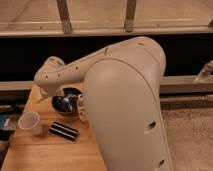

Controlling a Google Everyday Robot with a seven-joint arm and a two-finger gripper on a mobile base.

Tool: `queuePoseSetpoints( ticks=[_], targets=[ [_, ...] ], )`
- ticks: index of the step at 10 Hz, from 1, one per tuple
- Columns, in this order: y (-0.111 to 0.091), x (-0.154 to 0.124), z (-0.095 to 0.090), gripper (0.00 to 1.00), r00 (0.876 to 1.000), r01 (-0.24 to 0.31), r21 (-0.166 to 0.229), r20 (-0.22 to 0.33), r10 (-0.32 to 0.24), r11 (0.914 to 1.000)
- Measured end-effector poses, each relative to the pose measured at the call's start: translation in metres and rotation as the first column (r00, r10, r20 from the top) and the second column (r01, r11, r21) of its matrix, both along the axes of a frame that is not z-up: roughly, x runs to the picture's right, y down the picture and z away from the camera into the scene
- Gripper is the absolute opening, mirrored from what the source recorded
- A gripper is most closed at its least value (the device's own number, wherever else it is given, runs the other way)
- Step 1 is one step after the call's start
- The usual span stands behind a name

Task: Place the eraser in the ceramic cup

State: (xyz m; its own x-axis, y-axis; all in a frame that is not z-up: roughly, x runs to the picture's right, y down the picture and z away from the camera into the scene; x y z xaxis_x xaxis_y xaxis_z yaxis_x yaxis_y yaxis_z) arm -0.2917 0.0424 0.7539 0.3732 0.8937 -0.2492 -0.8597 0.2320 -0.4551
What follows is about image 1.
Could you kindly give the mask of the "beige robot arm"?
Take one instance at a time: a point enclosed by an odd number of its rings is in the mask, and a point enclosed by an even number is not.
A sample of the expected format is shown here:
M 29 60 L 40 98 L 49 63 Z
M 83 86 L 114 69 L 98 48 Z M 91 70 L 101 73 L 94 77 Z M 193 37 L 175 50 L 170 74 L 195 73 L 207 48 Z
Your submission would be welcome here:
M 34 76 L 43 96 L 83 84 L 83 107 L 108 171 L 174 171 L 160 107 L 162 47 L 139 36 L 66 64 L 48 58 Z

